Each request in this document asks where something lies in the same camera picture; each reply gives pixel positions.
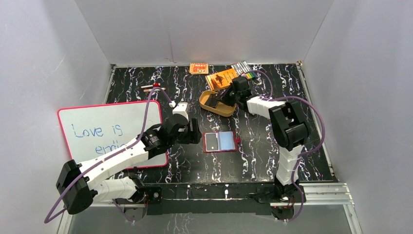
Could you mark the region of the yellow oval tray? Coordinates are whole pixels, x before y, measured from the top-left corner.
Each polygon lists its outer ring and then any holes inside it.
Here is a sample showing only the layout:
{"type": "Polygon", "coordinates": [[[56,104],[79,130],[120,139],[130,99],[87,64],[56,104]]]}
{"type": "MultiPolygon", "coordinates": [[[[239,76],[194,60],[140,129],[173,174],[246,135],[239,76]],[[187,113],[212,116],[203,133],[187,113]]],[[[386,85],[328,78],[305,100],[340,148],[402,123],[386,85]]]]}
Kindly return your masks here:
{"type": "Polygon", "coordinates": [[[220,116],[223,116],[223,117],[232,116],[234,111],[235,111],[236,105],[226,106],[226,105],[223,105],[223,104],[219,103],[218,106],[215,107],[215,108],[211,108],[211,107],[205,105],[205,102],[207,101],[208,97],[210,95],[216,95],[216,94],[219,94],[219,93],[214,92],[212,90],[203,91],[201,93],[200,97],[199,97],[199,103],[200,103],[201,108],[204,109],[204,110],[207,110],[209,112],[212,112],[212,113],[218,114],[220,116]]]}

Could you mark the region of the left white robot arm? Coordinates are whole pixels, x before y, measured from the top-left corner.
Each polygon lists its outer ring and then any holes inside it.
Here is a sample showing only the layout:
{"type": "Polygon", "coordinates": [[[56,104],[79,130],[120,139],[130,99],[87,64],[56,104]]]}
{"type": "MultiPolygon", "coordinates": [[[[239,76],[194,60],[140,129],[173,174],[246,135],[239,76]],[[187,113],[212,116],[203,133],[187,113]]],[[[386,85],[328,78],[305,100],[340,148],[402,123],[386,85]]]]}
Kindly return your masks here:
{"type": "Polygon", "coordinates": [[[164,154],[178,144],[198,144],[201,139],[196,118],[173,114],[162,124],[156,124],[139,134],[126,145],[105,155],[80,163],[74,160],[63,164],[56,188],[58,201],[71,215],[78,214],[93,202],[127,199],[139,203],[145,198],[145,189],[134,178],[110,177],[137,163],[164,154]]]}

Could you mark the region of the black credit card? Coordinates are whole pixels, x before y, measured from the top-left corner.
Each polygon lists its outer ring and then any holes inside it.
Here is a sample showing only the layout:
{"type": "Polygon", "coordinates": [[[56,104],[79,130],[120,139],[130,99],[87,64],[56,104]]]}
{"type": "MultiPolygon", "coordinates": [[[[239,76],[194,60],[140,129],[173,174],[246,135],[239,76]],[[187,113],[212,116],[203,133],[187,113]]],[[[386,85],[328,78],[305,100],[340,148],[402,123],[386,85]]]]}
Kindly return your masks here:
{"type": "Polygon", "coordinates": [[[206,151],[213,152],[218,150],[218,139],[216,133],[208,133],[205,135],[206,151]]]}
{"type": "Polygon", "coordinates": [[[205,102],[205,105],[211,108],[215,108],[218,105],[219,100],[220,98],[217,95],[210,95],[205,102]]]}

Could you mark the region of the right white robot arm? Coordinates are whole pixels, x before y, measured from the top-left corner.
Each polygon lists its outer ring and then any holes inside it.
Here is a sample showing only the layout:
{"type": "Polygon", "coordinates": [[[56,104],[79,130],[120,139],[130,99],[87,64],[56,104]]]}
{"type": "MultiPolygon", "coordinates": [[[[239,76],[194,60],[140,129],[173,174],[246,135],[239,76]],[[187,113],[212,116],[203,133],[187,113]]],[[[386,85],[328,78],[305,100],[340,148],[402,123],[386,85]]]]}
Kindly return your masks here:
{"type": "Polygon", "coordinates": [[[275,141],[280,147],[274,195],[281,202],[288,201],[298,189],[297,163],[310,135],[300,104],[296,101],[270,101],[254,95],[245,77],[233,79],[222,94],[213,94],[206,104],[213,108],[219,104],[238,106],[246,113],[270,120],[275,141]]]}

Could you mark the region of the red card holder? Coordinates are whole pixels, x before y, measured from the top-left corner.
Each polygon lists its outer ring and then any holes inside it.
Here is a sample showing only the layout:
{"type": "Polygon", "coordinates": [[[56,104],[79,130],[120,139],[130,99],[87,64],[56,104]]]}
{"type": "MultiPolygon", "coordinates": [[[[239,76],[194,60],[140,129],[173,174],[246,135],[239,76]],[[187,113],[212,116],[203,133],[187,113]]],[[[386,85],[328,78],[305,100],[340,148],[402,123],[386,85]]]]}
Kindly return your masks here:
{"type": "Polygon", "coordinates": [[[213,152],[206,151],[205,135],[203,134],[203,150],[205,153],[220,153],[220,152],[234,152],[238,150],[238,144],[240,143],[240,138],[236,137],[234,131],[224,131],[224,132],[211,132],[217,134],[218,139],[218,150],[213,152]]]}

